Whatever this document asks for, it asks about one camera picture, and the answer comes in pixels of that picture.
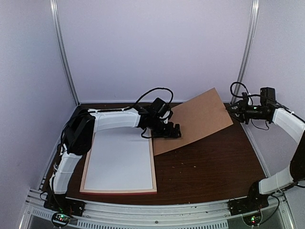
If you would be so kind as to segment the brown backing board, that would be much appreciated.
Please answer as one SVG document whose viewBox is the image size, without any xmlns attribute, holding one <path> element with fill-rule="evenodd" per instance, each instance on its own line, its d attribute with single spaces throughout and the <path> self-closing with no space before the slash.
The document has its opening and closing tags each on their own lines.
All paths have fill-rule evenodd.
<svg viewBox="0 0 305 229">
<path fill-rule="evenodd" d="M 233 124 L 215 88 L 175 106 L 172 111 L 171 121 L 180 125 L 182 136 L 177 139 L 154 139 L 155 156 L 203 139 Z"/>
</svg>

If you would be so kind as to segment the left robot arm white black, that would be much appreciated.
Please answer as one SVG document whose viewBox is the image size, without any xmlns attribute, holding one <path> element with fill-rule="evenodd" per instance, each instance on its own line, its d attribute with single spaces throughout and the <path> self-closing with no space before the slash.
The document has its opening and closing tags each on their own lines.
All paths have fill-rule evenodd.
<svg viewBox="0 0 305 229">
<path fill-rule="evenodd" d="M 67 124 L 60 160 L 54 166 L 49 202 L 58 212 L 69 204 L 63 194 L 76 165 L 85 158 L 80 192 L 86 194 L 156 193 L 153 138 L 181 137 L 169 108 L 81 110 Z"/>
</svg>

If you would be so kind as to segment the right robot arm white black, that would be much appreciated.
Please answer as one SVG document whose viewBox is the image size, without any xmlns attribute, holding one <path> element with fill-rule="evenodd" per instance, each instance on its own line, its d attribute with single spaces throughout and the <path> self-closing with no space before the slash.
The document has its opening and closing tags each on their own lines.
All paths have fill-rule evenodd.
<svg viewBox="0 0 305 229">
<path fill-rule="evenodd" d="M 283 191 L 305 179 L 305 122 L 296 117 L 291 111 L 281 108 L 275 103 L 249 105 L 240 100 L 226 108 L 228 113 L 240 123 L 248 124 L 249 120 L 264 120 L 283 129 L 298 143 L 290 164 L 275 175 L 254 182 L 248 191 L 244 206 L 247 210 L 255 210 L 277 191 Z"/>
</svg>

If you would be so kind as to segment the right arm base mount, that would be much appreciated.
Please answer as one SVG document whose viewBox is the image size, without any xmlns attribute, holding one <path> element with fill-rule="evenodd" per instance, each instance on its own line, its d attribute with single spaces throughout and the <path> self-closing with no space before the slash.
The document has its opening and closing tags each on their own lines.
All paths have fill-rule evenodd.
<svg viewBox="0 0 305 229">
<path fill-rule="evenodd" d="M 244 198 L 228 201 L 228 208 L 232 216 L 257 211 L 269 206 L 268 196 L 259 191 L 259 182 L 254 182 Z"/>
</svg>

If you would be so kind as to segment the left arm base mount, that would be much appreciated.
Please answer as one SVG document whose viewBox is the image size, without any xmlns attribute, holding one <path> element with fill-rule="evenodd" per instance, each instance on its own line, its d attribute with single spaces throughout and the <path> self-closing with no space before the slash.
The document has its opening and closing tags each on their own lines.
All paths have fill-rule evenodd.
<svg viewBox="0 0 305 229">
<path fill-rule="evenodd" d="M 65 194 L 57 195 L 49 193 L 43 206 L 46 209 L 64 213 L 68 216 L 81 217 L 84 212 L 85 202 L 66 198 Z"/>
</svg>

